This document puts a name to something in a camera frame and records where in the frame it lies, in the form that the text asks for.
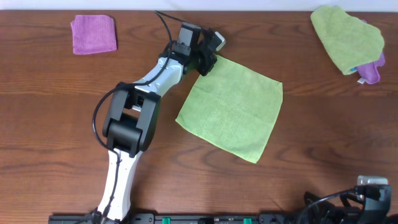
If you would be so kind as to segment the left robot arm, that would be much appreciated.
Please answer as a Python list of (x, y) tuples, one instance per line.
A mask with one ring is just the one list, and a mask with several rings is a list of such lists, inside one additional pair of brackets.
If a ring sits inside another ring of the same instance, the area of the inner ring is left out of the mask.
[(215, 53), (225, 42), (219, 32), (183, 22), (178, 39), (166, 46), (146, 76), (134, 83), (121, 82), (106, 94), (112, 99), (102, 146), (108, 150), (109, 167), (92, 223), (122, 223), (126, 219), (137, 164), (154, 137), (161, 98), (190, 71), (207, 75), (217, 62)]

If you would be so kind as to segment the light green microfiber cloth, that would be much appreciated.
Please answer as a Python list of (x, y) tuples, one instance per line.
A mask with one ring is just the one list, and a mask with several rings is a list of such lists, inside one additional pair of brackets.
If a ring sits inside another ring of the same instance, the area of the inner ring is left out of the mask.
[(283, 102), (283, 85), (222, 56), (198, 77), (176, 122), (248, 162), (262, 156)]

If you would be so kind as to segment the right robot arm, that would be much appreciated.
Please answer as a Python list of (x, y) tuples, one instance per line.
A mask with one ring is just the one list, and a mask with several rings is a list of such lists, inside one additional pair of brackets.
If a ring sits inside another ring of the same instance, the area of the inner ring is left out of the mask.
[(397, 224), (389, 215), (390, 185), (366, 184), (319, 197), (305, 192), (305, 208), (295, 215), (295, 224)]

